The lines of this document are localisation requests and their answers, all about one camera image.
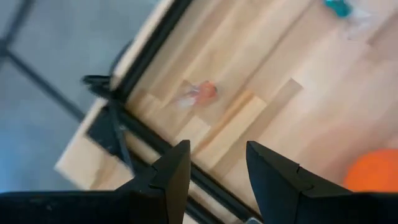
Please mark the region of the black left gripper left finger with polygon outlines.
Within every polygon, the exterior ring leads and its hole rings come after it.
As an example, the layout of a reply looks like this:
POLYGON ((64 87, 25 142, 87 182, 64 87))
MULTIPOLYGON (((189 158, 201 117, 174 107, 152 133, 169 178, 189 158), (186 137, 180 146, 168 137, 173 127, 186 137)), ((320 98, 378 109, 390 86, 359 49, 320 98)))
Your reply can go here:
POLYGON ((181 223, 190 182, 190 141, 183 140, 117 189, 115 223, 181 223))

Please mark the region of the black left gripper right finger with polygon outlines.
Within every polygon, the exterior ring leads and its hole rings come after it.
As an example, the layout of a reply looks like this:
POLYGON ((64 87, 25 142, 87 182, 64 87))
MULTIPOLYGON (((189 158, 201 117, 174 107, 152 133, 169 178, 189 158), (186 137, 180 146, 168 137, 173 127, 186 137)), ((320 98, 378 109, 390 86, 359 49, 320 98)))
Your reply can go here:
POLYGON ((351 194, 256 141, 246 143, 246 164, 265 223, 332 223, 323 200, 351 194))

